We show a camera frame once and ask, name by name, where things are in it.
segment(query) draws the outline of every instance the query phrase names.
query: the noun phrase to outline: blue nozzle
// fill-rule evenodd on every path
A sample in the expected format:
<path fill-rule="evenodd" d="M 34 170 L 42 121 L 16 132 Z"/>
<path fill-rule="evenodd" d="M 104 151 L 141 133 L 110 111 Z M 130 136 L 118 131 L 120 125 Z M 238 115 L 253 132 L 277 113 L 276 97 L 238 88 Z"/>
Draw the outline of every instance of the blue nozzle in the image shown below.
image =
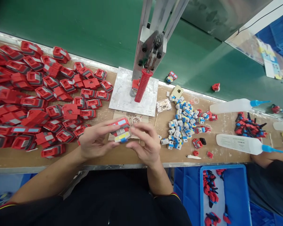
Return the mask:
<path fill-rule="evenodd" d="M 280 152 L 280 153 L 283 153 L 283 151 L 274 149 L 274 148 L 272 148 L 268 145 L 264 145 L 264 144 L 262 144 L 262 150 L 265 151 L 265 152 Z"/>
<path fill-rule="evenodd" d="M 251 101 L 251 106 L 252 107 L 255 107 L 255 106 L 259 106 L 260 104 L 264 104 L 264 103 L 269 103 L 269 101 L 259 101 L 259 100 L 252 100 Z"/>

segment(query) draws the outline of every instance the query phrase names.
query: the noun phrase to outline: person's left hand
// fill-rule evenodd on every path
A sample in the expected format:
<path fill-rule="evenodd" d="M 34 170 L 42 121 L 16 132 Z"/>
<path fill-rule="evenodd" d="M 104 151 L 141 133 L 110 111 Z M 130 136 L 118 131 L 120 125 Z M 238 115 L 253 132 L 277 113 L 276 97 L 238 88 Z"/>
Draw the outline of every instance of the person's left hand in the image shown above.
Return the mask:
<path fill-rule="evenodd" d="M 84 130 L 83 135 L 79 137 L 82 158 L 88 160 L 101 157 L 104 156 L 110 149 L 119 146 L 120 143 L 116 143 L 114 141 L 104 144 L 103 140 L 107 133 L 116 131 L 120 128 L 119 125 L 109 126 L 109 124 L 113 124 L 121 119 L 122 118 L 112 119 L 87 127 Z"/>

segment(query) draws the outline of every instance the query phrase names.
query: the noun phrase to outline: red handle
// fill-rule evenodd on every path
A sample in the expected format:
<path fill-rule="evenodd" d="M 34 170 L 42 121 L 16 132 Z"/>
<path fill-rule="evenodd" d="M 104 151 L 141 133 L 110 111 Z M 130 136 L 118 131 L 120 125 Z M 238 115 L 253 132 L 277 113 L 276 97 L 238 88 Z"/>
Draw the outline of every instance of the red handle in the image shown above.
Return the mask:
<path fill-rule="evenodd" d="M 144 95 L 144 92 L 147 88 L 148 81 L 149 81 L 150 77 L 153 75 L 152 71 L 147 73 L 147 69 L 145 69 L 145 68 L 142 69 L 141 71 L 142 71 L 141 72 L 142 76 L 141 76 L 139 86 L 138 86 L 138 90 L 137 90 L 137 93 L 136 93 L 136 96 L 135 96 L 135 99 L 134 99 L 134 101 L 138 102 L 138 103 L 140 103 L 142 96 Z"/>

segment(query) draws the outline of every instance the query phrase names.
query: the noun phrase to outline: black shirt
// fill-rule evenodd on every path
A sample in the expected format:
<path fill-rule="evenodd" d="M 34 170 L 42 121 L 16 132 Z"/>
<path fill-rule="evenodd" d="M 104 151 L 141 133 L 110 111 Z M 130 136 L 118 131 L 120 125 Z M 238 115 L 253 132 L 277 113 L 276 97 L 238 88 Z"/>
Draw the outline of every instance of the black shirt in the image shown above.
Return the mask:
<path fill-rule="evenodd" d="M 179 198 L 153 197 L 144 170 L 90 172 L 61 196 L 0 209 L 0 225 L 191 225 Z"/>

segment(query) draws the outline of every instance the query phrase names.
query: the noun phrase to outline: wooden workbench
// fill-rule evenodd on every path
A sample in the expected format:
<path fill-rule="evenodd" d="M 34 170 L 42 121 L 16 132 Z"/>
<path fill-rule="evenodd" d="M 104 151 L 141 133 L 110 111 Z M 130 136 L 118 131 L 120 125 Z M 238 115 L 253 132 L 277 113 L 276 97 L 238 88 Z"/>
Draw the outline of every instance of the wooden workbench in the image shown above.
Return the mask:
<path fill-rule="evenodd" d="M 69 62 L 67 66 L 72 67 L 73 62 Z M 108 71 L 107 81 L 114 84 L 116 78 L 116 69 Z M 159 82 L 158 96 L 157 100 L 163 100 L 166 97 L 166 91 L 172 90 L 172 85 L 166 85 L 163 82 Z M 79 96 L 80 92 L 75 93 L 73 96 Z M 194 104 L 194 109 L 202 109 L 207 111 L 209 106 L 220 100 L 210 98 L 189 90 L 184 90 L 183 94 L 185 100 L 189 101 L 195 96 L 199 97 L 199 103 Z M 57 101 L 51 104 L 65 104 L 65 102 Z M 103 107 L 97 110 L 97 117 L 93 120 L 86 120 L 85 124 L 95 125 L 97 123 L 109 120 L 113 118 L 114 110 L 108 108 L 109 102 L 102 101 Z M 149 117 L 149 123 L 155 125 L 157 133 L 163 138 L 168 136 L 168 122 L 174 119 L 175 105 L 172 103 L 173 109 L 171 111 L 165 111 L 160 114 L 156 114 L 155 117 Z M 257 123 L 261 124 L 267 122 L 268 124 L 264 127 L 269 133 L 267 138 L 263 139 L 263 143 L 267 145 L 272 145 L 273 147 L 283 146 L 282 138 L 280 132 L 276 132 L 272 127 L 272 122 L 277 121 L 274 117 L 266 116 L 263 114 L 254 113 L 252 117 L 257 118 Z M 207 125 L 211 126 L 211 132 L 194 134 L 193 138 L 203 137 L 206 139 L 207 145 L 202 149 L 199 149 L 199 156 L 202 158 L 200 160 L 188 159 L 186 156 L 191 154 L 194 150 L 191 144 L 192 139 L 188 139 L 188 143 L 184 143 L 181 150 L 173 149 L 168 150 L 166 145 L 161 147 L 160 157 L 161 161 L 164 163 L 165 167 L 175 167 L 175 166 L 192 166 L 192 165 L 206 165 L 206 164 L 223 164 L 223 163 L 245 163 L 249 162 L 250 158 L 248 154 L 238 152 L 235 150 L 230 150 L 217 146 L 215 136 L 219 133 L 234 134 L 235 119 L 237 113 L 228 113 L 218 115 L 219 119 L 217 121 L 206 121 Z M 67 144 L 67 153 L 71 152 L 77 147 L 77 142 Z M 206 152 L 210 151 L 214 154 L 213 159 L 206 157 Z M 57 161 L 58 158 L 45 159 L 41 158 L 40 155 L 41 148 L 32 152 L 25 152 L 20 150 L 15 150 L 11 148 L 0 148 L 0 172 L 38 172 L 44 167 Z M 141 161 L 138 159 L 136 153 L 125 147 L 122 144 L 115 149 L 111 150 L 107 155 L 102 158 L 93 159 L 86 163 L 86 170 L 96 170 L 96 169 L 119 169 L 119 168 L 139 168 L 142 167 Z"/>

